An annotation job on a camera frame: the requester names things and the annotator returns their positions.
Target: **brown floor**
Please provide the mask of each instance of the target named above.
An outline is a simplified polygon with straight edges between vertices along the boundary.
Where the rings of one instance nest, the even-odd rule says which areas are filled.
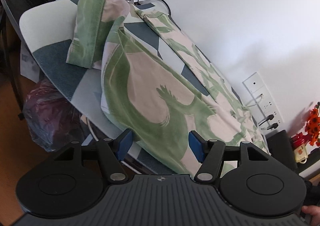
[[[34,83],[17,74],[19,52],[11,53],[11,62],[26,95]],[[33,143],[25,120],[20,121],[10,82],[0,74],[0,223],[11,225],[22,214],[15,196],[15,186],[21,176],[46,159],[46,153]]]

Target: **gray ribbed panel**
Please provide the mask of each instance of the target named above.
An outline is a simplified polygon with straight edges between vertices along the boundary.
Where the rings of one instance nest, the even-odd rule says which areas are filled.
[[[30,214],[15,226],[303,226],[297,216],[259,219],[241,214],[220,199],[209,185],[188,175],[136,175],[109,188],[94,208],[72,218],[49,220]]]

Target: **human hand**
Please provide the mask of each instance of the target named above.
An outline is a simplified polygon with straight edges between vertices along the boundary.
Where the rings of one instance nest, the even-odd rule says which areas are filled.
[[[320,207],[314,205],[302,206],[301,211],[312,216],[310,226],[320,225]]]

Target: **transparent plastic wrapper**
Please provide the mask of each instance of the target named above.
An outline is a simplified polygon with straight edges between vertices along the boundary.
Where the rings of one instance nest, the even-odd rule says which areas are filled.
[[[23,106],[32,140],[47,152],[84,140],[80,113],[46,78],[29,92]]]

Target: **table leg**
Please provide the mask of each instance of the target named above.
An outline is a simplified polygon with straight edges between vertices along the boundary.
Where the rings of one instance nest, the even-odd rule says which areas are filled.
[[[4,52],[4,62],[5,62],[5,66],[6,66],[6,71],[8,73],[8,76],[9,76],[9,79],[11,82],[11,87],[12,87],[13,93],[16,97],[17,103],[18,103],[20,111],[21,111],[21,113],[18,115],[18,117],[20,120],[23,120],[24,119],[24,116],[22,113],[23,103],[20,98],[16,83],[14,80],[11,64],[10,64],[9,51],[8,51],[8,46],[7,46],[7,32],[6,32],[6,27],[5,27],[5,21],[6,21],[5,19],[6,19],[6,14],[4,13],[2,15],[2,18],[0,21],[0,28],[1,28],[0,31],[2,33],[2,45],[3,45],[3,52]]]

